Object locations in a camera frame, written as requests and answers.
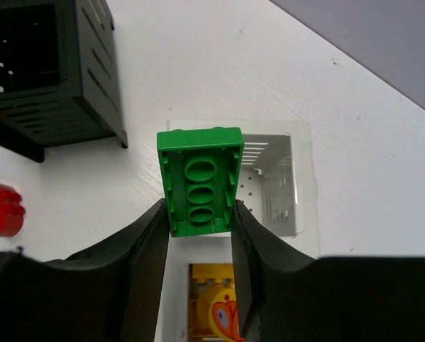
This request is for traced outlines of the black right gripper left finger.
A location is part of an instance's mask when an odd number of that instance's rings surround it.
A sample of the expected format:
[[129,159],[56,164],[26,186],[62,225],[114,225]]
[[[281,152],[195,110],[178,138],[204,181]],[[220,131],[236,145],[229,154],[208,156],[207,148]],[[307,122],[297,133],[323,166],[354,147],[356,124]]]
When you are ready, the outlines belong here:
[[161,199],[66,259],[0,252],[0,341],[153,341],[168,240]]

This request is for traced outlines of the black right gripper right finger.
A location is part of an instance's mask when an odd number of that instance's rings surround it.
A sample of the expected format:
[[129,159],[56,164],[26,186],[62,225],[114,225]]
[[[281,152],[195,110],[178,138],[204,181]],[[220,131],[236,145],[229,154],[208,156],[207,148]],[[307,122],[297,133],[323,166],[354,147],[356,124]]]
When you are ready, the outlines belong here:
[[314,259],[237,202],[231,219],[246,341],[425,341],[425,257]]

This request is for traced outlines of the yellow round lego piece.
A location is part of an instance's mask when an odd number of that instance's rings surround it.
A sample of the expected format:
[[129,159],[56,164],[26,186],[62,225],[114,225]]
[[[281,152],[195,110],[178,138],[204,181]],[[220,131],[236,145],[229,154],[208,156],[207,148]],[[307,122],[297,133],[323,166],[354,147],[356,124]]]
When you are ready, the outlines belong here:
[[244,341],[240,335],[235,289],[213,284],[196,301],[201,333],[224,341]]

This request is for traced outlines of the yellow 2x4 lego brick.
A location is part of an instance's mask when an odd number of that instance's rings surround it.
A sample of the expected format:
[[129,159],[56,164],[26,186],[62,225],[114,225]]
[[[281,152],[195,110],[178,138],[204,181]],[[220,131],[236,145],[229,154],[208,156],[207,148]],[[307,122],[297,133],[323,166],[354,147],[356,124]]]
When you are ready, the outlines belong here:
[[196,301],[207,287],[219,284],[235,289],[235,278],[231,264],[191,264],[189,266],[188,294],[188,340],[189,341],[224,341],[221,338],[208,337],[201,333],[198,322]]

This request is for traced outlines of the green 2x4 lego plate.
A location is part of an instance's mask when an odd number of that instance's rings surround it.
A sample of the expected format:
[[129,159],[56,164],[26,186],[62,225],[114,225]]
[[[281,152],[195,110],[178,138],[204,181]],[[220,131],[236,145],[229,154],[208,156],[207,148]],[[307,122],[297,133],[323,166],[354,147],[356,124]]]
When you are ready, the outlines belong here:
[[238,127],[157,134],[172,237],[230,231],[244,146]]

